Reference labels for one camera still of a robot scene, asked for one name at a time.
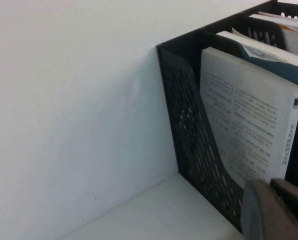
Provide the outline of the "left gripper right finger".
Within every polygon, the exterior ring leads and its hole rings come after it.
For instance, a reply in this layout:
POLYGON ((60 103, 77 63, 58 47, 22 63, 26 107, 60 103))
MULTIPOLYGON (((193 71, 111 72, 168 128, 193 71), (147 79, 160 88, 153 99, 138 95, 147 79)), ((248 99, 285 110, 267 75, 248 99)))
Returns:
POLYGON ((281 178, 272 178, 270 186, 298 220, 298 187, 281 178))

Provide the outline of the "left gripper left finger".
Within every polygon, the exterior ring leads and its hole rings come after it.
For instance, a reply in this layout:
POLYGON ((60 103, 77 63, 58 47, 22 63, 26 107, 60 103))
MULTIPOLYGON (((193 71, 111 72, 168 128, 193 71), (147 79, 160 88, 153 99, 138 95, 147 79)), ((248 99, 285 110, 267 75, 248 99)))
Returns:
POLYGON ((245 183, 241 229, 245 240, 298 240, 298 220, 263 180, 245 183))

